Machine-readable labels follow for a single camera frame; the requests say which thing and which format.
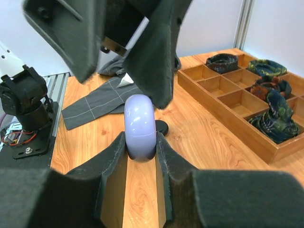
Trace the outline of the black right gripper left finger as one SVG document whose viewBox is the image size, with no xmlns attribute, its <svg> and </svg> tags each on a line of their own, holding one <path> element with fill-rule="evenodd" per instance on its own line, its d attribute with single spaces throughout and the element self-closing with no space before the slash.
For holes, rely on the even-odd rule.
<svg viewBox="0 0 304 228">
<path fill-rule="evenodd" d="M 1 168 L 0 225 L 120 228 L 126 168 L 124 132 L 105 150 L 67 174 L 50 168 Z"/>
</svg>

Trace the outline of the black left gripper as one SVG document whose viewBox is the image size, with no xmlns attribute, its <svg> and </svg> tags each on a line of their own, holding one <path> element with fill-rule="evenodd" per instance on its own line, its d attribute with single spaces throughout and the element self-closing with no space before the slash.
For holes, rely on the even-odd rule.
<svg viewBox="0 0 304 228">
<path fill-rule="evenodd" d="M 25 0 L 31 27 L 62 57 L 78 82 L 95 72 L 106 48 L 123 56 L 146 17 L 149 23 L 123 67 L 159 109 L 173 98 L 176 46 L 189 0 Z"/>
</svg>

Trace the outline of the lilac earbud charging case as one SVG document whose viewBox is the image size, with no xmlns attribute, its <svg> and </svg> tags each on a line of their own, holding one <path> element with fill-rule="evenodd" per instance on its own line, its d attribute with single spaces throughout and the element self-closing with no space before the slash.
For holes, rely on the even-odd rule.
<svg viewBox="0 0 304 228">
<path fill-rule="evenodd" d="M 140 163 L 151 160 L 155 156 L 156 123 L 149 97 L 136 94 L 126 100 L 124 126 L 129 157 Z"/>
</svg>

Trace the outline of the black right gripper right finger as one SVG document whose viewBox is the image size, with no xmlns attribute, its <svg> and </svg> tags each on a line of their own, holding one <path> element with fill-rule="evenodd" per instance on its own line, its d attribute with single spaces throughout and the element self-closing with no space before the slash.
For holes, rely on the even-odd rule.
<svg viewBox="0 0 304 228">
<path fill-rule="evenodd" d="M 304 189 L 283 171 L 200 170 L 156 141 L 161 228 L 301 228 Z"/>
</svg>

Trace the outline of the black earbud charging case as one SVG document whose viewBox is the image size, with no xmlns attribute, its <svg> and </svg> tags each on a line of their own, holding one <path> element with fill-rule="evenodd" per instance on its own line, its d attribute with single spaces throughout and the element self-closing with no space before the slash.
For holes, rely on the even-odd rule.
<svg viewBox="0 0 304 228">
<path fill-rule="evenodd" d="M 167 135 L 169 131 L 168 124 L 163 120 L 156 120 L 155 121 L 156 131 L 162 133 L 164 136 Z"/>
</svg>

